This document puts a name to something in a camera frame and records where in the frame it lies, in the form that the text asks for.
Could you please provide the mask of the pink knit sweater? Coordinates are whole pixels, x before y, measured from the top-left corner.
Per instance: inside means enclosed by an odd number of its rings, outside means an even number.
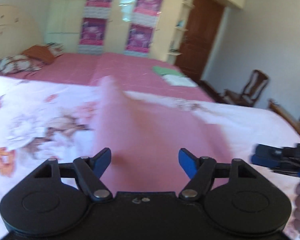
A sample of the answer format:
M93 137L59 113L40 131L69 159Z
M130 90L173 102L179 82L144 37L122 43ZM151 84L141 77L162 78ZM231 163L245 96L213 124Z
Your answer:
M189 180L179 165L181 148L219 163L232 159L218 125L189 111L133 99L110 76L100 81L92 124L95 152L111 150L101 180L112 193L180 192Z

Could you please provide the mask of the wooden side table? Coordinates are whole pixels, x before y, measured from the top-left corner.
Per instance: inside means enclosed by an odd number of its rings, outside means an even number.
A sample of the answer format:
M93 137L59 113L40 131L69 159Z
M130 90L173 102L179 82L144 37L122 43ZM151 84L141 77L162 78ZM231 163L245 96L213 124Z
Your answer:
M290 113L288 113L281 105L279 105L275 100L268 100L268 109L277 115L281 116L286 122L294 128L294 130L300 135L300 121L294 118Z

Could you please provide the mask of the dark wooden chair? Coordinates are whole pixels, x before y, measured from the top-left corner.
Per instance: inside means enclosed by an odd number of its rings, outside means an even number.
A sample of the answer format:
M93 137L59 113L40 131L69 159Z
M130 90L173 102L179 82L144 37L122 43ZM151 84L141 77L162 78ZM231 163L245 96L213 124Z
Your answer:
M270 78L267 74L255 69L252 71L248 83L240 93L225 89L221 98L233 105L254 107L269 81Z

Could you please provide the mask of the white floral bed sheet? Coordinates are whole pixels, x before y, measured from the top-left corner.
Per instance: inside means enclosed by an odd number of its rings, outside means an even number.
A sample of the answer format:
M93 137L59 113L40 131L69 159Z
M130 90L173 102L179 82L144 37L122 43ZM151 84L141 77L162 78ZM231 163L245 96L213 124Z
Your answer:
M133 99L189 111L218 125L232 159L249 161L258 144L300 144L300 135L268 110L121 89ZM79 86L0 76L0 201L46 159L70 163L98 153L92 122L99 101L100 83ZM6 233L0 217L0 239Z

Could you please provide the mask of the white folded cloth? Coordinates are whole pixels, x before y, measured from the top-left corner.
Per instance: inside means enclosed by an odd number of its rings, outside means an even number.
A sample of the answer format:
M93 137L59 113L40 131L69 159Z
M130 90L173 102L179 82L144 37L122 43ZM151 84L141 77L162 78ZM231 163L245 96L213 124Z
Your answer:
M161 77L170 86L195 88L198 85L186 76L163 75Z

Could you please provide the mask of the green folded cloth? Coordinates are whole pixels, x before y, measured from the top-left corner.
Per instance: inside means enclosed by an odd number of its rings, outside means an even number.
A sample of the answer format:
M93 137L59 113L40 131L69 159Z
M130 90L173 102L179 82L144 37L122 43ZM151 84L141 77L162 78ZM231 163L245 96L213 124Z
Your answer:
M179 72L175 69L171 68L165 68L165 67L160 67L160 66L154 66L152 67L153 72L159 76L164 76L164 75L173 75L173 76L178 76L178 77L184 77L184 74L182 72Z

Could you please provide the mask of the pink checked bed cover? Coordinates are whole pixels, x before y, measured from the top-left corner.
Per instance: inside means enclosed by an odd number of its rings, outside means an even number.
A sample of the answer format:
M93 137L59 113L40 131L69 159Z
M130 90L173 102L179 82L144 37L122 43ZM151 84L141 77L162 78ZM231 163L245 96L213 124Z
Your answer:
M155 59L116 53L85 55L65 53L54 63L36 72L19 72L8 77L97 86L104 76L112 76L124 90L151 93L186 100L214 102L200 87L171 86L153 71L153 67L180 71L179 68Z

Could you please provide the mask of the corner shelf unit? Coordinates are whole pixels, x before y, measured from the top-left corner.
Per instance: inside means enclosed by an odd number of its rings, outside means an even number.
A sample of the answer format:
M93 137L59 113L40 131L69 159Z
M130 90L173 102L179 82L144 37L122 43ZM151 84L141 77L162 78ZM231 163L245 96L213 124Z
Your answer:
M183 42L183 38L185 33L187 32L187 22L189 18L189 14L193 9L193 4L190 0L183 0L181 10L179 13L179 18L175 25L175 31L173 38L170 43L170 48L167 54L167 62L170 64L174 64L177 57L181 55L180 46Z

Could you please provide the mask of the orange striped pillow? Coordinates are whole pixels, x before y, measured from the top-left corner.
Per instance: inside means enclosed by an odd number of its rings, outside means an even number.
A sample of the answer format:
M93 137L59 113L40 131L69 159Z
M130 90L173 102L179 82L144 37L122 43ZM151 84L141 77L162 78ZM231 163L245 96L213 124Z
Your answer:
M52 64L57 57L63 55L63 46L60 44L35 45L24 50L21 55L42 61L45 64Z

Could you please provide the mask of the patterned white brown pillow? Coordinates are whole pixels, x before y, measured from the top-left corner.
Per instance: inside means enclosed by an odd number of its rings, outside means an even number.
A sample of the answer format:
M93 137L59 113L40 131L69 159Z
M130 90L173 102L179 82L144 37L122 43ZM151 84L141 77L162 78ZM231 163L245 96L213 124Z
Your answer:
M15 74L19 72L35 72L41 70L45 63L25 55L8 56L0 59L0 74Z

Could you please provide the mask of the lower right purple poster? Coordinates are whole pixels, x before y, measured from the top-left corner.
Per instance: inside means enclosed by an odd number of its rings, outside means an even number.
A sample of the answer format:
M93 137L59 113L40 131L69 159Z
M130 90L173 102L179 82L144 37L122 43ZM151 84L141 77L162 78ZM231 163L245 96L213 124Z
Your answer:
M152 43L152 34L152 27L131 24L126 43L126 51L148 54Z

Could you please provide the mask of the lower left purple poster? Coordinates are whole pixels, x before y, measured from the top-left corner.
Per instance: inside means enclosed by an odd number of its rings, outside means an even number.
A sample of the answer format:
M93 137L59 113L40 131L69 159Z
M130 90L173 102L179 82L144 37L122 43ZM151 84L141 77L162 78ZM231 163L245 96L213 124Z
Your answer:
M83 18L80 45L103 46L106 33L106 19Z

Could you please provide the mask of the brown wooden door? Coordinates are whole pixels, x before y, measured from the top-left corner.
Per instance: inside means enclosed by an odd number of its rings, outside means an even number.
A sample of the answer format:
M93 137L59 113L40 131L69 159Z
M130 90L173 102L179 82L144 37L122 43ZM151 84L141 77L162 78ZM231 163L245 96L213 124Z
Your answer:
M214 0L193 0L186 29L181 42L180 55L175 65L198 82L212 50L225 7Z

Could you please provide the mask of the cream rounded headboard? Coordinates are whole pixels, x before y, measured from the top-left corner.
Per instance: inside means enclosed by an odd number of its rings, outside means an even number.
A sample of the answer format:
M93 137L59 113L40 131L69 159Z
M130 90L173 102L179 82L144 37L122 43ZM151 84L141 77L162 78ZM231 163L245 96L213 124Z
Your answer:
M16 6L0 4L0 59L44 42L34 18Z

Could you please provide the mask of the upper right purple poster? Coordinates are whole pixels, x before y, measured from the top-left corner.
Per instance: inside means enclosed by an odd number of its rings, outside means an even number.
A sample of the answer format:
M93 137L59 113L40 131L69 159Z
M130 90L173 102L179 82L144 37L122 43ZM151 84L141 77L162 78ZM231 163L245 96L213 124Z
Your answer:
M157 16L160 12L162 1L163 0L137 0L133 12Z

